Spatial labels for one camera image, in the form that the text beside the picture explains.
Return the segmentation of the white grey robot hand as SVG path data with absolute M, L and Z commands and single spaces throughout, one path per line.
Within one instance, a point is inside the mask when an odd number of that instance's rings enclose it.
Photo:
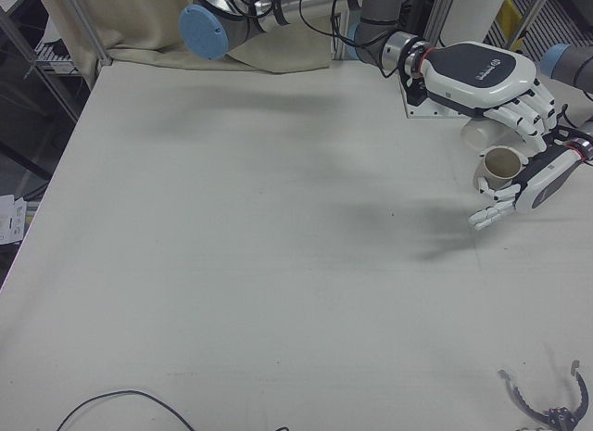
M 512 147 L 491 146 L 481 153 L 474 187 L 493 204 L 469 218 L 476 230 L 512 214 L 536 209 L 558 191 L 577 167 L 592 159 L 583 137 L 553 144 L 531 158 Z
M 502 124 L 537 153 L 547 149 L 544 136 L 557 124 L 555 98 L 529 58 L 462 42 L 428 49 L 418 67 L 430 99 L 472 119 Z

